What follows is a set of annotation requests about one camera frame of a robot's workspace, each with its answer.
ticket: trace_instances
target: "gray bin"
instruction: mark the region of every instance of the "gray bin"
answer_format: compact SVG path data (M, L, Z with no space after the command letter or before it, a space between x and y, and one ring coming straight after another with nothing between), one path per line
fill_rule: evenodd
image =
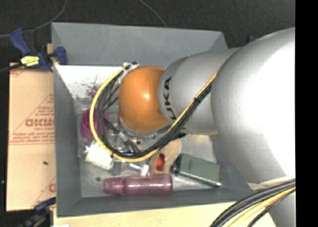
M200 52L227 49L215 31L53 23L53 48L67 50L69 65L112 66L126 61L167 67ZM222 142L210 137L213 154L222 166L220 188L174 191L171 196L82 196L78 150L78 121L73 98L54 70L57 215L60 217L138 211L236 201L252 191L231 163Z

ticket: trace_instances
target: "pink bottle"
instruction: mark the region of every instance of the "pink bottle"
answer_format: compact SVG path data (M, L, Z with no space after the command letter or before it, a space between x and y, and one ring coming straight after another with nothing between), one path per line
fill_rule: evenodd
M115 177L104 180L104 192L116 195L170 195L170 174Z

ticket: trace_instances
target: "orange object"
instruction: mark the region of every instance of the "orange object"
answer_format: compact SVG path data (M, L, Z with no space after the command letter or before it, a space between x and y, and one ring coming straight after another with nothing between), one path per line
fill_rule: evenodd
M165 164L164 155L161 153L157 158L155 169L157 171L163 171L164 164Z
M119 119L136 132L159 129L167 124L158 102L161 67L140 67L128 73L119 88Z

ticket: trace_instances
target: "kuka logo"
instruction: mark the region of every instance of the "kuka logo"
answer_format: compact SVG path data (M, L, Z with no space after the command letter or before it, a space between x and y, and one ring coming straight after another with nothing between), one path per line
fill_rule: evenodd
M166 79L166 81L164 82L164 88L167 90L167 92L163 93L163 97L164 97L164 105L165 105L165 109L167 110L167 112L170 113L170 118L172 120L176 120L176 116L171 108L171 103L170 103L170 94L169 94L169 90L170 90L170 81L171 81L171 76Z

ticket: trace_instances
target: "black wire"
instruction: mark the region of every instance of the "black wire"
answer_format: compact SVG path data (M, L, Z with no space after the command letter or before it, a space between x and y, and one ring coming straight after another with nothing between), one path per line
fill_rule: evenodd
M109 85L107 85L104 88L103 92L99 96L98 110L100 111L100 113L99 113L100 120L103 120L103 113L104 113L105 109L102 111L102 109L103 109L102 107L105 106L105 103L106 103L105 101L111 102L111 97L108 97L108 98L106 98L106 97L108 94L111 93L112 87L114 86L117 79L119 78L119 76L122 73L123 73L123 71L120 72L115 78L113 78L113 80L109 83ZM153 150L163 148L164 146L169 144L170 141L177 138L177 136L180 134L180 131L183 128L185 122L190 118L191 114L196 109L196 107L201 103L201 101L204 99L204 97L211 91L211 87L212 87L212 82L200 93L200 95L194 100L193 104L189 106L188 110L185 112L185 114L183 115L181 120L179 120L179 122L167 134L165 134L162 138L160 138L156 143L154 143L152 146L150 146L146 150L134 152L133 154L131 154L131 152L121 152L121 151L117 150L113 145L111 145L111 143L109 143L103 126L101 128L100 128L100 126L98 126L99 131L101 132L100 134L103 138L102 142L113 153L117 154L118 156L127 157L127 158L142 157Z
M282 198L280 198L279 200L275 201L273 204L271 204L270 206L268 206L265 210L263 210L259 215L257 215L250 223L247 227L252 227L259 219L261 219L266 213L268 213L273 207L275 207L279 202L281 202L282 200L284 200L286 197L288 197L289 195L291 195L292 193L294 193L295 191L291 191L290 193L286 194L285 196L283 196Z
M229 208L227 208L225 211L223 211L215 220L214 222L210 225L210 227L221 227L225 223L227 223L230 219L235 217L237 214L240 212L250 208L251 206L262 202L282 191L285 191L287 189L293 188L296 185L295 179L292 179L291 181L285 182L283 184L273 186L270 188L266 188L264 190L258 191L254 194L251 194Z
M11 65L11 66L7 66L7 67L4 67L4 68L1 68L0 69L0 74L8 72L8 71L10 71L12 69L15 69L15 68L19 68L21 66L23 66L23 64L15 64L15 65Z

